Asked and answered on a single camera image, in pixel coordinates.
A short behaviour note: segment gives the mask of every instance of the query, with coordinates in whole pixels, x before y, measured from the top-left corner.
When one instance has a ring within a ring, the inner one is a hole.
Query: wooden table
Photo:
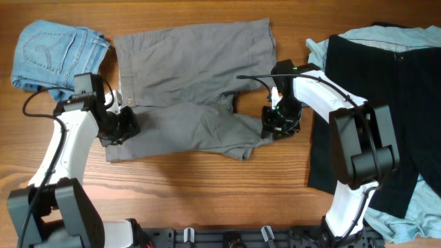
[[[37,19],[87,26],[113,41],[117,36],[193,23],[251,21],[269,17],[279,60],[305,63],[305,40],[388,21],[423,27],[441,25],[440,1],[151,1],[149,3],[48,3],[0,6],[0,247],[17,235],[6,209],[11,190],[25,187],[39,167],[52,136],[52,121],[27,118],[21,107],[29,92],[11,86],[10,72],[20,32]],[[117,87],[114,49],[101,73]],[[260,117],[266,92],[244,93],[238,111]],[[30,112],[52,112],[47,94]],[[105,161],[98,140],[90,150],[84,189],[103,220],[135,218],[144,227],[288,227],[317,225],[332,195],[307,188],[312,111],[302,132],[253,151],[248,161],[204,152],[181,152],[122,163]],[[418,238],[401,247],[439,247]]]

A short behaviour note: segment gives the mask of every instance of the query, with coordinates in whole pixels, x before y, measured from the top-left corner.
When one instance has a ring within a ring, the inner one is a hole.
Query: blue jeans
[[[41,86],[73,88],[74,75],[98,73],[109,45],[102,34],[88,28],[35,21],[20,34],[12,85],[35,92]],[[72,92],[51,90],[50,94],[62,101]]]

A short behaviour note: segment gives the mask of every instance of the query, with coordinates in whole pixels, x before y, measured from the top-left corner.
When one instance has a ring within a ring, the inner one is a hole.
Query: light blue fabric
[[[89,28],[35,21],[20,34],[12,85],[30,91],[40,86],[73,88],[74,75],[98,73],[109,45],[102,34]],[[72,92],[51,90],[50,94],[55,101],[62,101]]]
[[[372,26],[350,30],[339,36],[356,43],[394,52],[441,47],[441,28],[435,26],[427,29]],[[314,63],[325,70],[328,40],[315,43],[307,39],[306,46],[311,50],[308,63]]]
[[[389,242],[422,237],[441,238],[441,198],[419,175],[404,219],[368,208],[365,220]]]
[[[393,52],[441,47],[441,28],[435,26],[427,29],[372,26],[350,30],[339,36]],[[308,63],[315,63],[325,70],[328,40],[315,43],[307,39],[306,44],[311,50]],[[408,242],[418,234],[422,237],[441,238],[441,198],[419,175],[404,219],[368,208],[365,220],[389,242]]]

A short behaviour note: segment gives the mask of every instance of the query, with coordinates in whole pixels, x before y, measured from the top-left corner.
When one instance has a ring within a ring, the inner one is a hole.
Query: wood grain
[[[303,64],[305,40],[388,21],[426,28],[441,25],[440,1],[167,1],[147,3],[39,3],[0,6],[0,247],[13,247],[17,235],[6,209],[11,190],[25,187],[36,172],[52,136],[52,121],[26,118],[21,106],[29,92],[14,89],[10,72],[20,32],[37,19],[87,26],[117,36],[193,23],[251,21],[269,17],[279,60]],[[117,87],[118,65],[110,50],[102,74]],[[255,117],[264,90],[244,93],[238,111]],[[50,113],[54,102],[39,96],[29,111]],[[103,220],[136,218],[144,227],[203,228],[315,225],[332,196],[306,187],[312,111],[295,137],[255,149],[248,161],[220,154],[181,152],[121,163],[105,162],[96,141],[85,171],[84,188]],[[401,247],[439,247],[417,239]]]

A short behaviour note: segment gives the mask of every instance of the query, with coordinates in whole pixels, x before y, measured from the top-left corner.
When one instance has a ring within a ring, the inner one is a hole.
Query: cable
[[[364,114],[362,113],[361,109],[357,106],[357,104],[354,101],[352,101],[352,99],[349,96],[347,96],[340,89],[338,89],[335,85],[333,85],[332,83],[330,83],[328,81],[325,81],[325,80],[321,79],[320,77],[309,76],[309,75],[304,75],[304,74],[265,74],[265,75],[256,75],[256,76],[239,75],[236,78],[237,79],[257,79],[257,78],[269,78],[269,77],[274,78],[274,77],[280,77],[280,76],[283,76],[283,77],[285,77],[285,76],[302,77],[302,78],[306,78],[306,79],[313,79],[313,80],[316,80],[318,82],[324,83],[325,85],[331,87],[333,90],[337,91],[337,93],[339,93],[341,96],[343,96],[346,101],[348,101],[350,104],[353,105],[354,109],[357,111],[358,116],[362,120],[363,127],[366,130],[367,137],[369,139],[369,145],[371,147],[371,153],[372,153],[372,156],[373,156],[373,164],[375,165],[378,186],[370,187],[370,188],[366,189],[366,191],[363,193],[365,195],[365,197],[363,198],[363,201],[362,201],[362,204],[360,206],[360,209],[358,210],[358,213],[357,213],[355,219],[352,221],[352,224],[349,227],[349,229],[347,230],[347,232],[341,237],[340,240],[337,241],[337,243],[336,243],[336,247],[337,247],[338,245],[342,244],[347,239],[349,234],[352,232],[352,230],[354,229],[354,227],[357,225],[358,221],[360,220],[362,212],[363,212],[363,209],[365,208],[367,199],[369,197],[369,193],[372,190],[378,190],[378,189],[382,188],[382,176],[381,176],[381,172],[380,172],[380,166],[379,166],[379,162],[378,162],[377,151],[375,149],[375,144],[373,142],[373,136],[372,136],[371,128],[369,127],[369,124],[368,124]]]
[[[59,118],[57,118],[55,116],[51,116],[49,114],[29,114],[29,113],[26,112],[26,107],[28,106],[28,103],[30,102],[30,100],[32,100],[36,95],[38,95],[38,94],[40,94],[42,92],[49,91],[49,90],[69,90],[69,91],[74,91],[73,89],[66,88],[66,87],[47,87],[47,88],[41,90],[40,92],[35,92],[31,96],[29,96],[29,98],[23,104],[22,111],[23,111],[23,114],[25,116],[28,116],[28,117],[50,118],[50,119],[56,121],[58,124],[60,124],[61,137],[60,137],[60,141],[59,141],[59,144],[57,146],[57,149],[55,150],[54,157],[52,158],[52,161],[50,161],[49,168],[46,171],[45,176],[44,176],[43,180],[41,181],[41,184],[40,184],[39,188],[35,192],[35,195],[34,195],[34,197],[32,198],[32,200],[31,200],[31,202],[29,204],[28,212],[26,212],[25,220],[23,221],[23,225],[21,226],[21,231],[20,231],[20,234],[19,234],[19,241],[17,243],[17,248],[21,248],[23,246],[23,241],[24,241],[26,229],[28,228],[28,223],[29,223],[30,215],[32,213],[32,210],[35,208],[35,205],[37,204],[38,198],[39,198],[39,196],[41,194],[41,189],[48,182],[48,180],[50,178],[50,175],[52,174],[52,171],[54,170],[55,163],[58,161],[58,157],[60,155],[61,148],[63,148],[63,144],[64,144],[64,140],[65,140],[66,128],[65,128],[65,126],[63,124],[63,121],[61,121]]]
[[[107,86],[109,87],[110,94],[112,95],[112,101],[109,104],[104,106],[108,110],[109,107],[111,107],[113,105],[113,102],[115,101],[115,97],[113,95],[113,91],[112,91],[112,88],[110,87],[109,82],[105,78],[103,78],[103,77],[102,77],[102,79],[104,80],[105,84],[107,84]]]

